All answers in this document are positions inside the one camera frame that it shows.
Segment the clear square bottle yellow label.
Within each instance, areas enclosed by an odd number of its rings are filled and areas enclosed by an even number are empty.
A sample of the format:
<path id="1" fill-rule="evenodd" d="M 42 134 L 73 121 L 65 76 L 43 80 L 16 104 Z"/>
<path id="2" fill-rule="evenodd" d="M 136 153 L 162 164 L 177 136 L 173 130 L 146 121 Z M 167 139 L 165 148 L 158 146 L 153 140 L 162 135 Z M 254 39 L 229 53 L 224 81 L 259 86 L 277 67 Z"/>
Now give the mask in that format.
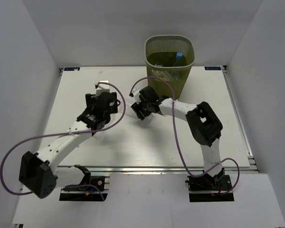
<path id="1" fill-rule="evenodd" d="M 171 74 L 169 71 L 159 71 L 159 70 L 151 70 L 152 76 L 160 78 L 164 81 L 170 81 L 171 80 Z"/>

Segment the clear bottle blue label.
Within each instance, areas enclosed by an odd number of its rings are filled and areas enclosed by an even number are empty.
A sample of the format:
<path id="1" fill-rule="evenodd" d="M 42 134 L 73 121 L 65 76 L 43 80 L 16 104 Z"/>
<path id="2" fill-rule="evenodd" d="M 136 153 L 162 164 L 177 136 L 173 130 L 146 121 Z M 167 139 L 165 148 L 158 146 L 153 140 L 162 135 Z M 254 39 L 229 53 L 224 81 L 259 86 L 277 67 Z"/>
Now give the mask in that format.
<path id="1" fill-rule="evenodd" d="M 181 52 L 177 52 L 175 56 L 175 62 L 173 67 L 182 67 L 183 66 L 184 55 Z"/>

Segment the clear ribbed bottle blue cap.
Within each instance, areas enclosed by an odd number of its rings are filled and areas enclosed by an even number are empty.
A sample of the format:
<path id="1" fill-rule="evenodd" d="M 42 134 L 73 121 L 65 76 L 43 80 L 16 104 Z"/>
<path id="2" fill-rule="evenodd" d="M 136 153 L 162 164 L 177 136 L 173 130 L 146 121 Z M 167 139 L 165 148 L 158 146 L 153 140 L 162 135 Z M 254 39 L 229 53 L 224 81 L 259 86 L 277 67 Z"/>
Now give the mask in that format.
<path id="1" fill-rule="evenodd" d="M 153 113 L 148 110 L 143 109 L 134 109 L 132 108 L 134 113 L 136 114 L 137 118 L 141 121 L 145 120 L 147 117 L 150 117 Z"/>

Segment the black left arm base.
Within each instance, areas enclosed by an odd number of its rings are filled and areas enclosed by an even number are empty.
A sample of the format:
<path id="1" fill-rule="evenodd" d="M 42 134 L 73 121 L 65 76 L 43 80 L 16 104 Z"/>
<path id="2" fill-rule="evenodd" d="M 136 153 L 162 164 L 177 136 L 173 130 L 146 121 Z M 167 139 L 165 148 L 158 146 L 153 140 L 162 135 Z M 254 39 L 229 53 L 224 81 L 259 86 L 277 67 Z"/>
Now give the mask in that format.
<path id="1" fill-rule="evenodd" d="M 76 171 L 83 174 L 78 184 L 67 184 L 60 191 L 60 201 L 102 202 L 109 192 L 109 176 L 92 175 L 91 172 L 80 165 L 73 166 Z"/>

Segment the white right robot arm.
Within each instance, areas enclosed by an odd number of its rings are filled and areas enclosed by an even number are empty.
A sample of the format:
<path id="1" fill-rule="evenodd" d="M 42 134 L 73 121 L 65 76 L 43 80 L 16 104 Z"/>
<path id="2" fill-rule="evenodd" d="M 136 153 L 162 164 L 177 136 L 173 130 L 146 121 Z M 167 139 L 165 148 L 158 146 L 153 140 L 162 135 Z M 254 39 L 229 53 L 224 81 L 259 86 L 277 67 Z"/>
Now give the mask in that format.
<path id="1" fill-rule="evenodd" d="M 159 95 L 150 86 L 135 88 L 130 96 L 135 99 L 132 110 L 140 120 L 151 114 L 175 115 L 188 123 L 193 138 L 199 143 L 203 156 L 203 173 L 200 177 L 209 189 L 216 189 L 222 183 L 224 168 L 221 165 L 220 137 L 223 129 L 221 121 L 207 102 L 187 104 L 173 101 L 168 96 Z"/>

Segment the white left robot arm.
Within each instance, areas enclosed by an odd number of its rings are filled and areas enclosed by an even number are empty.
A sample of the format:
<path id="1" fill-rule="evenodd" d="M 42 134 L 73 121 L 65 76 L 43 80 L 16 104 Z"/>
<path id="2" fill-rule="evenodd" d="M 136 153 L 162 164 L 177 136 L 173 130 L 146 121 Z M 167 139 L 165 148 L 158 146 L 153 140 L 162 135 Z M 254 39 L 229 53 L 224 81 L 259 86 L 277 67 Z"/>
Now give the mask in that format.
<path id="1" fill-rule="evenodd" d="M 91 182 L 91 173 L 84 166 L 75 164 L 65 170 L 58 166 L 81 143 L 109 129 L 107 124 L 111 114 L 117 113 L 120 98 L 115 92 L 107 91 L 86 94 L 86 109 L 67 132 L 55 134 L 57 138 L 47 147 L 22 156 L 19 181 L 40 199 L 60 187 L 101 192 Z"/>

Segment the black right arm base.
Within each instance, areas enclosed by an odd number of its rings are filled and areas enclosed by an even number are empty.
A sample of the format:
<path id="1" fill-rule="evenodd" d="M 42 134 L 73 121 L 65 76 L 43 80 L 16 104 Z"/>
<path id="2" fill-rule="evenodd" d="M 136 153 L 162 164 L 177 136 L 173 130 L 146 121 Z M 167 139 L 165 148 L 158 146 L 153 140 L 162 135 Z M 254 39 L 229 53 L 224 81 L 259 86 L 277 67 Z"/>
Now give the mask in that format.
<path id="1" fill-rule="evenodd" d="M 194 180 L 191 176 L 185 181 L 190 202 L 231 202 L 234 201 L 233 192 L 229 191 L 232 183 L 229 175 L 224 175 L 215 187 L 206 185 L 204 179 Z"/>

